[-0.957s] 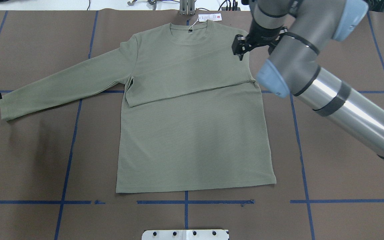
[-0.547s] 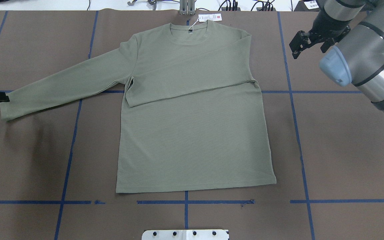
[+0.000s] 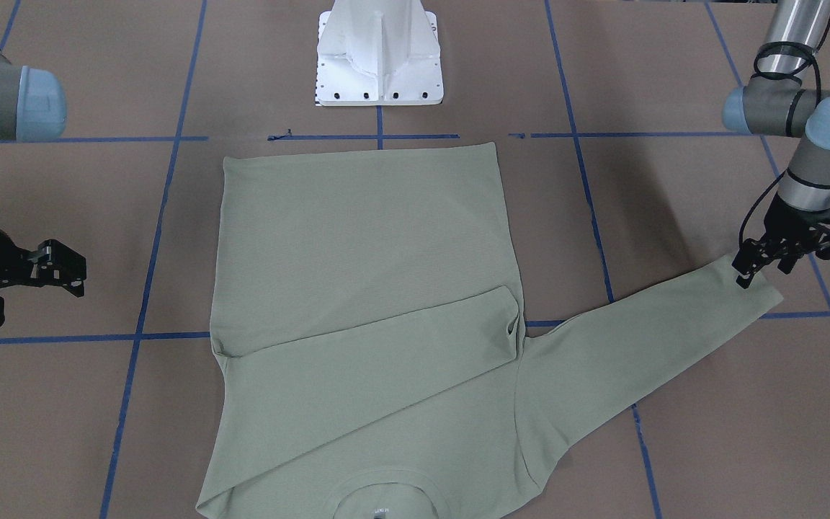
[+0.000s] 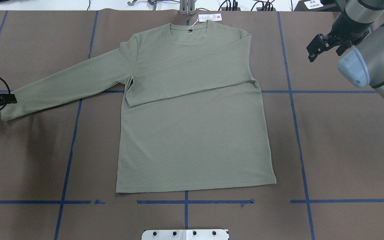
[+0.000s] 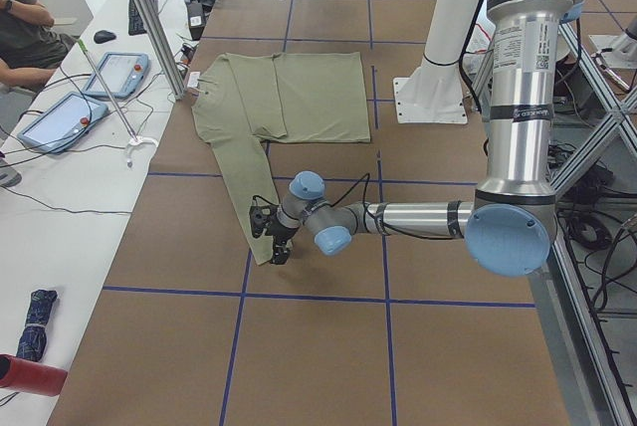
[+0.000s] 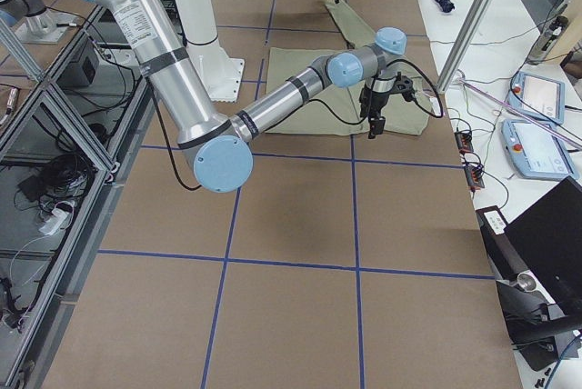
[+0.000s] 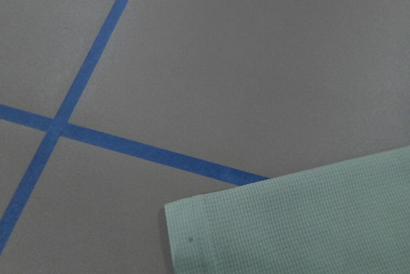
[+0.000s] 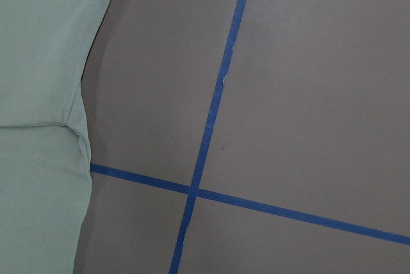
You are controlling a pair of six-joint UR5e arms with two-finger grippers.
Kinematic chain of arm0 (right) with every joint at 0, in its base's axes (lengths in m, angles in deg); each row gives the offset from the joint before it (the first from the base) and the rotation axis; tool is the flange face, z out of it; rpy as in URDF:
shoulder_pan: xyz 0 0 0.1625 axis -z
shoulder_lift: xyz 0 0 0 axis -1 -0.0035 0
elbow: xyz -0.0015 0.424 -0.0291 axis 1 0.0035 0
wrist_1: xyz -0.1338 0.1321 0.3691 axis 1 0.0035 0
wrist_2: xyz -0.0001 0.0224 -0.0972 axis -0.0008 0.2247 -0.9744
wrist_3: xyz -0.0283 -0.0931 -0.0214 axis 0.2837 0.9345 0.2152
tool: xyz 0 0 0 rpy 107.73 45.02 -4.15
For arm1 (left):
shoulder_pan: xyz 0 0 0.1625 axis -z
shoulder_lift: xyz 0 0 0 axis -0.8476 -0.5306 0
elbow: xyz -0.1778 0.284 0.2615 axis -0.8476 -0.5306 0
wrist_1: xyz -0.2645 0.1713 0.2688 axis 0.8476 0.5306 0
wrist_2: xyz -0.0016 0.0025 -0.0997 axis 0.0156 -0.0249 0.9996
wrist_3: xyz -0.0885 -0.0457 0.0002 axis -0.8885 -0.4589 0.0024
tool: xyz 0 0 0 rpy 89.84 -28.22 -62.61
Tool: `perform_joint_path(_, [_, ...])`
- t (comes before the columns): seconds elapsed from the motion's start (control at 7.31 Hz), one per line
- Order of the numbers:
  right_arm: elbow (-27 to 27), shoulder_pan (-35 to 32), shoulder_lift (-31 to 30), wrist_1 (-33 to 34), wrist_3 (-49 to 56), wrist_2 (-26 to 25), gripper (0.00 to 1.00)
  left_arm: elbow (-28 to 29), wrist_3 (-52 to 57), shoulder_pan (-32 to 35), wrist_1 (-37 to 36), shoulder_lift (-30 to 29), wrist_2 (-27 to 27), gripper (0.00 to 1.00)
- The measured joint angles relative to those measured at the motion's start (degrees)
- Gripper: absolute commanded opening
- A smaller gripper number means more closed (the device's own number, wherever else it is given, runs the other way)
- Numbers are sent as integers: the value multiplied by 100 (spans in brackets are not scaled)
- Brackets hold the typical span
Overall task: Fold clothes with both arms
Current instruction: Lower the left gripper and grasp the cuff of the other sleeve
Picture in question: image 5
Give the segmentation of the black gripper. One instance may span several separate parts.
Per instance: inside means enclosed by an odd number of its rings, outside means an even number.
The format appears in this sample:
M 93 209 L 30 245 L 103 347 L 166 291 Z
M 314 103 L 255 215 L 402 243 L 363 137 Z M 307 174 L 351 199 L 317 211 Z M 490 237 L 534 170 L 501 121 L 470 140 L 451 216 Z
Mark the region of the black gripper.
M 266 235 L 273 240 L 273 254 L 270 263 L 273 265 L 284 265 L 292 254 L 292 248 L 288 242 L 294 238 L 299 227 L 288 227 L 277 217 L 273 217 L 266 228 Z

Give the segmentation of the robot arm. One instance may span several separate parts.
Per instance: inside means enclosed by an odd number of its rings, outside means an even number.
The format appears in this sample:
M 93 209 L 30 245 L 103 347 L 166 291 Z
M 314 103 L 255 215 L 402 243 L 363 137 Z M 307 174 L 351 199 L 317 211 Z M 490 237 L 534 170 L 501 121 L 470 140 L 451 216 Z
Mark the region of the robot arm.
M 487 0 L 495 26 L 486 178 L 471 202 L 368 203 L 333 207 L 322 179 L 299 173 L 254 233 L 272 237 L 269 261 L 286 263 L 290 242 L 308 229 L 334 255 L 359 233 L 461 239 L 485 269 L 518 277 L 538 269 L 556 235 L 555 193 L 546 178 L 560 24 L 583 0 Z

